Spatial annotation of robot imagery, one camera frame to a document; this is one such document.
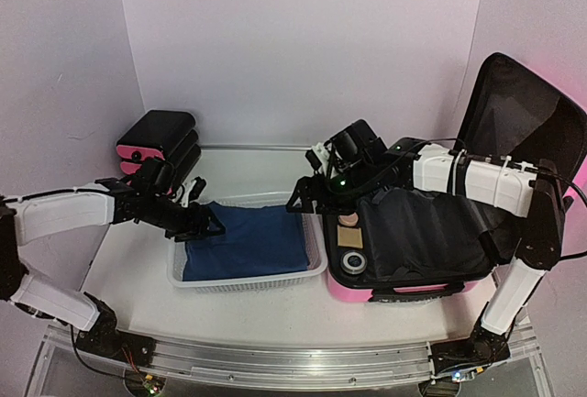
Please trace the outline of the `blue item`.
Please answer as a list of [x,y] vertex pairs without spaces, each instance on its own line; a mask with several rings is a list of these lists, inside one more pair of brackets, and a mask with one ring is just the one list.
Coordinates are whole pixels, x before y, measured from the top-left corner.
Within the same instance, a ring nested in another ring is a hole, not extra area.
[[222,236],[185,244],[184,281],[216,281],[307,270],[303,218],[283,205],[208,205],[226,228]]

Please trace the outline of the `white plastic mesh basket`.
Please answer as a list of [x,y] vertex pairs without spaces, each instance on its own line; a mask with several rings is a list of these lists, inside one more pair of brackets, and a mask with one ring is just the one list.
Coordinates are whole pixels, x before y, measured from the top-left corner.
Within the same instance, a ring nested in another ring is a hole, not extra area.
[[[290,198],[287,192],[253,193],[246,195],[226,196],[204,199],[204,206],[211,203],[224,206],[236,206],[247,208],[259,208],[265,206],[283,205]],[[216,281],[184,281],[183,268],[186,263],[185,244],[189,241],[203,240],[192,239],[177,242],[170,246],[167,258],[167,278],[175,288],[194,289],[197,292],[242,292],[265,290],[269,288],[286,287],[303,283],[310,278],[321,275],[327,268],[327,251],[321,220],[317,215],[299,214],[303,218],[305,233],[305,251],[309,264],[307,270],[279,275],[260,276],[251,278],[238,278]]]

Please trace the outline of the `black pink drawer organizer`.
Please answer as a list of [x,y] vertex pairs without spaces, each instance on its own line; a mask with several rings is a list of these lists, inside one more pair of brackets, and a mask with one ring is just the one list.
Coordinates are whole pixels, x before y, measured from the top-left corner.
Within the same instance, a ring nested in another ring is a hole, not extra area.
[[166,160],[175,169],[169,192],[177,191],[202,154],[195,126],[188,112],[149,110],[116,143],[121,171],[131,175],[148,158]]

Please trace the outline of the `pink hard-shell suitcase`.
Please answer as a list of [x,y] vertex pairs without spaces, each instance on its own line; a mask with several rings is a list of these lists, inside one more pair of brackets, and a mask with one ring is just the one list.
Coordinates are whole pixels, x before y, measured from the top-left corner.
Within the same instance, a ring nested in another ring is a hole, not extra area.
[[[585,111],[503,53],[482,63],[456,140],[472,154],[548,160],[566,181],[586,180]],[[439,143],[453,149],[455,142]],[[560,188],[568,210],[573,194],[565,182]],[[339,215],[322,215],[327,288],[347,303],[421,301],[467,291],[513,258],[524,227],[523,219],[487,204],[401,188],[362,196],[355,213],[362,249],[339,247]],[[362,274],[341,269],[348,250],[367,258]]]

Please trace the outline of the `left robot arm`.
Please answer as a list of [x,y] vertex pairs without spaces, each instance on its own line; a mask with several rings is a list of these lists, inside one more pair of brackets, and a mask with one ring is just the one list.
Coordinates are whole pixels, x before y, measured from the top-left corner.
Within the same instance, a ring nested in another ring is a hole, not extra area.
[[121,179],[106,178],[81,187],[2,198],[1,298],[39,319],[68,326],[74,348],[102,358],[146,367],[156,342],[119,329],[116,312],[87,292],[63,289],[26,264],[20,248],[42,237],[88,226],[133,221],[155,226],[175,242],[221,236],[226,228],[197,199],[202,178],[189,185],[186,201],[173,197],[173,165],[150,158]]

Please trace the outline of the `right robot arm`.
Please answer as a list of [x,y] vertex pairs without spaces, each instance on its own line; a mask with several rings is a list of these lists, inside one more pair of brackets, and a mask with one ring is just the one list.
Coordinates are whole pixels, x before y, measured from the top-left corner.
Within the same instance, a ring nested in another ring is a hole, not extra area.
[[387,147],[360,119],[305,157],[314,173],[300,178],[286,209],[290,213],[351,215],[359,199],[383,188],[445,193],[490,205],[524,221],[504,280],[485,305],[471,334],[435,343],[429,359],[436,378],[455,380],[477,368],[508,359],[517,314],[548,270],[563,259],[566,205],[554,164],[515,162],[509,156],[480,156],[461,140],[448,149],[437,140],[401,138]]

